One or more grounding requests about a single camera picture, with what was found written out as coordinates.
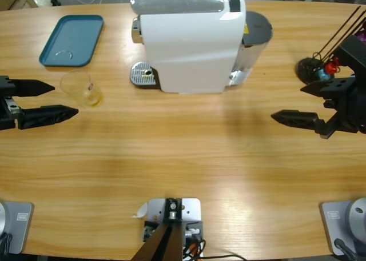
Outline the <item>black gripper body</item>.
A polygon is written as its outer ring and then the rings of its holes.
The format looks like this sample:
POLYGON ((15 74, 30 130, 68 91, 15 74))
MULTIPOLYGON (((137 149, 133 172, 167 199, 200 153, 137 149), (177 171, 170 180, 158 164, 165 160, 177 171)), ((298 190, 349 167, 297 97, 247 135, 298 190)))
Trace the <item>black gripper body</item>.
POLYGON ((359 87, 356 77, 335 78, 327 82, 331 95, 324 107, 336 113, 326 122, 327 134, 335 131, 365 133, 365 88, 359 87))
POLYGON ((15 85, 10 78, 1 75, 1 130, 14 129, 20 107, 14 101, 15 85))

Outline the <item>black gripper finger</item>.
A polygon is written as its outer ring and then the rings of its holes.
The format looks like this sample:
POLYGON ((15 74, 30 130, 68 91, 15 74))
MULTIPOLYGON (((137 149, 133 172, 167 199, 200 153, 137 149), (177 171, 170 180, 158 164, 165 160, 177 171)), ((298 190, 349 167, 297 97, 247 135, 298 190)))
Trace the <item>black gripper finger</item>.
POLYGON ((64 106, 41 106, 34 109, 22 109, 18 116, 18 129, 25 130, 42 126, 54 125, 77 115, 78 109, 64 106))
POLYGON ((338 98, 346 95, 355 88, 356 78, 335 78, 328 81, 312 82, 300 91, 322 98, 338 98))
POLYGON ((15 86, 12 96, 17 97, 36 97, 55 90, 54 86, 35 79, 12 79, 11 82, 15 86))
POLYGON ((273 113, 271 117, 278 123, 288 127, 312 130, 323 139, 328 139, 339 128, 339 120, 336 115, 328 122, 320 119, 316 113, 298 110, 281 110, 273 113))

